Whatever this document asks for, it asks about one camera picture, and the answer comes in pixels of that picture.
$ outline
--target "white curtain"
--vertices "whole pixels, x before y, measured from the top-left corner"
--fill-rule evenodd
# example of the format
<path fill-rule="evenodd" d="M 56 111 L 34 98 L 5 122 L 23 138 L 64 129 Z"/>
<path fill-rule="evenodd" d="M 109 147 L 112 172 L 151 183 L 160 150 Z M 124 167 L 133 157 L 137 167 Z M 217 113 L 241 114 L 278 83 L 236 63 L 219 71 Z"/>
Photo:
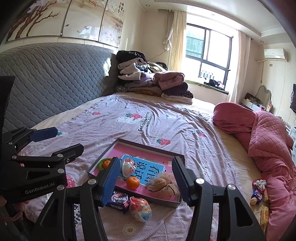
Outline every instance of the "white curtain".
<path fill-rule="evenodd" d="M 244 87 L 244 81 L 247 73 L 247 65 L 249 62 L 250 55 L 250 45 L 251 45 L 251 37 L 246 35 L 241 31 L 237 31 L 238 35 L 238 65 L 237 65 L 237 75 L 234 83 L 233 91 L 229 92 L 228 101 L 239 103 L 242 90 Z"/>
<path fill-rule="evenodd" d="M 168 10 L 167 15 L 167 34 L 165 36 L 165 41 L 163 41 L 164 50 L 170 51 L 172 43 L 170 41 L 173 34 L 173 24 L 174 24 L 174 12 Z"/>
<path fill-rule="evenodd" d="M 181 71 L 183 57 L 183 41 L 186 32 L 186 12 L 174 11 L 172 47 L 168 61 L 168 69 Z"/>

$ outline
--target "white wall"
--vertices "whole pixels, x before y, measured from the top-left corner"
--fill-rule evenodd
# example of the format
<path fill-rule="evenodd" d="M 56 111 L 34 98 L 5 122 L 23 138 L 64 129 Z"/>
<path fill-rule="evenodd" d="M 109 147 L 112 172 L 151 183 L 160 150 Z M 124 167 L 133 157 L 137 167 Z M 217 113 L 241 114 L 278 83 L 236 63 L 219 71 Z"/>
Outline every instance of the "white wall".
<path fill-rule="evenodd" d="M 264 49 L 284 48 L 288 52 L 288 61 L 270 61 L 259 63 L 255 92 L 261 85 L 271 91 L 272 113 L 281 116 L 290 126 L 294 124 L 296 115 L 290 109 L 290 98 L 293 84 L 296 83 L 296 49 L 292 43 L 274 44 L 259 47 L 259 58 L 264 59 Z"/>
<path fill-rule="evenodd" d="M 145 12 L 141 5 L 137 0 L 129 0 L 126 2 L 127 9 L 126 15 L 123 22 L 120 47 L 118 50 L 140 50 L 141 46 L 141 32 L 143 28 L 143 16 L 145 16 Z M 12 40 L 9 42 L 3 42 L 0 45 L 0 52 L 3 52 L 7 49 L 32 44 L 32 43 L 44 43 L 44 42 L 71 42 L 71 43 L 80 43 L 80 44 L 88 44 L 88 45 L 96 45 L 100 47 L 105 47 L 113 50 L 117 50 L 117 48 L 102 44 L 92 40 L 84 40 L 84 39 L 76 39 L 76 38 L 64 38 L 59 36 L 38 36 L 38 37 L 27 37 Z"/>
<path fill-rule="evenodd" d="M 163 41 L 166 35 L 167 10 L 146 12 L 145 22 L 142 26 L 141 51 L 150 60 L 164 51 Z M 164 52 L 152 62 L 163 62 L 168 65 L 169 52 Z"/>
<path fill-rule="evenodd" d="M 252 40 L 251 47 L 250 47 L 249 62 L 247 65 L 246 79 L 244 82 L 241 98 L 244 98 L 247 93 L 254 95 L 255 85 L 257 81 L 257 72 L 259 67 L 259 63 L 256 62 L 255 59 L 258 59 L 258 58 L 259 58 L 259 45 L 254 40 Z"/>

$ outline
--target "quilted blanket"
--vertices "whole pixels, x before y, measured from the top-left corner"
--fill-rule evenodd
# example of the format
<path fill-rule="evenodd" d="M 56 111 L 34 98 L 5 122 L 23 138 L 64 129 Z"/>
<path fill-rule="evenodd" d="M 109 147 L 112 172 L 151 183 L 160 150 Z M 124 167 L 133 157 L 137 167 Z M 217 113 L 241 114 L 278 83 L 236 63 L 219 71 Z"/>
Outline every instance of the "quilted blanket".
<path fill-rule="evenodd" d="M 185 156 L 185 165 L 198 177 L 226 186 L 234 183 L 242 192 L 236 169 L 216 132 L 208 114 L 190 105 L 161 100 L 139 99 L 111 95 L 69 121 L 57 126 L 56 138 L 31 143 L 21 154 L 50 156 L 61 148 L 77 143 L 84 145 L 84 153 L 66 165 L 68 187 L 82 185 L 87 170 L 97 157 L 117 138 L 173 151 Z M 26 216 L 36 221 L 49 195 L 31 200 L 26 205 Z M 152 218 L 147 223 L 136 221 L 128 212 L 104 207 L 100 215 L 108 240 L 185 240 L 193 209 L 182 202 L 178 208 L 151 203 Z M 83 240 L 80 207 L 75 206 L 78 241 Z M 214 205 L 211 239 L 216 240 L 218 205 Z"/>
<path fill-rule="evenodd" d="M 296 215 L 296 167 L 290 152 L 292 138 L 286 133 L 283 122 L 273 114 L 251 112 L 234 103 L 218 104 L 213 122 L 218 128 L 236 135 L 261 171 L 267 182 L 271 210 L 266 238 L 279 240 Z"/>

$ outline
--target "strawberry print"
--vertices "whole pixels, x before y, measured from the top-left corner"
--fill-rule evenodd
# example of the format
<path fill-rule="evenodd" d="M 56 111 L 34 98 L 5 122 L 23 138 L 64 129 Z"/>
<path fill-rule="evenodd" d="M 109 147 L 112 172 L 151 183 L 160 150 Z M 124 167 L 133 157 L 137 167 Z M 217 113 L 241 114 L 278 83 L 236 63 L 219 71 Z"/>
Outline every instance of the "strawberry print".
<path fill-rule="evenodd" d="M 202 133 L 200 130 L 195 130 L 195 132 L 200 136 L 200 137 L 206 137 L 204 133 Z"/>
<path fill-rule="evenodd" d="M 68 174 L 67 174 L 67 182 L 68 182 L 68 185 L 66 186 L 66 188 L 76 187 L 76 183 L 75 183 L 74 179 Z"/>
<path fill-rule="evenodd" d="M 170 140 L 165 139 L 165 138 L 158 138 L 158 139 L 156 140 L 156 142 L 157 142 L 159 145 L 169 145 L 169 144 L 170 144 Z"/>
<path fill-rule="evenodd" d="M 92 115 L 100 115 L 100 114 L 101 114 L 101 112 L 98 112 L 98 111 L 92 113 Z"/>
<path fill-rule="evenodd" d="M 137 120 L 137 119 L 142 119 L 143 116 L 139 115 L 138 113 L 128 113 L 128 114 L 125 114 L 125 117 L 129 117 L 129 118 L 133 118 L 133 121 L 134 120 Z"/>

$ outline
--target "pile of clothes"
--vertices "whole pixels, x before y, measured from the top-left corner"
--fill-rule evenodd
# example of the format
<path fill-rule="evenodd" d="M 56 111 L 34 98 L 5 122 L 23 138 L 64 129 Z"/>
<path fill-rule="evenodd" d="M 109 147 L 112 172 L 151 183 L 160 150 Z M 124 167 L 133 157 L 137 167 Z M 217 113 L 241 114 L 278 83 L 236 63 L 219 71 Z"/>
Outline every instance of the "pile of clothes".
<path fill-rule="evenodd" d="M 137 51 L 120 51 L 117 54 L 120 55 L 116 57 L 120 62 L 120 81 L 115 92 L 134 92 L 192 104 L 193 94 L 184 82 L 183 73 L 165 71 L 161 66 L 148 62 L 145 56 Z"/>

